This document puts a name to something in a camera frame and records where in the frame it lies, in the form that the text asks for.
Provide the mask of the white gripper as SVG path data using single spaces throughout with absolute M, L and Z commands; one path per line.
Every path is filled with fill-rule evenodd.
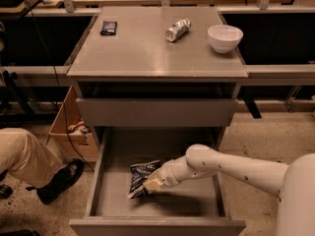
M 171 188 L 180 184 L 180 181 L 175 177 L 173 170 L 175 162 L 173 159 L 164 163 L 158 170 L 157 177 L 147 179 L 143 186 L 148 192 L 154 192 L 161 189 L 162 186 Z

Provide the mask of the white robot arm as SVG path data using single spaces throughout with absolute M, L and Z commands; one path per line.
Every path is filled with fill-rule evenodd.
M 290 164 L 218 152 L 192 145 L 143 183 L 148 192 L 224 173 L 278 198 L 275 236 L 315 236 L 315 154 Z

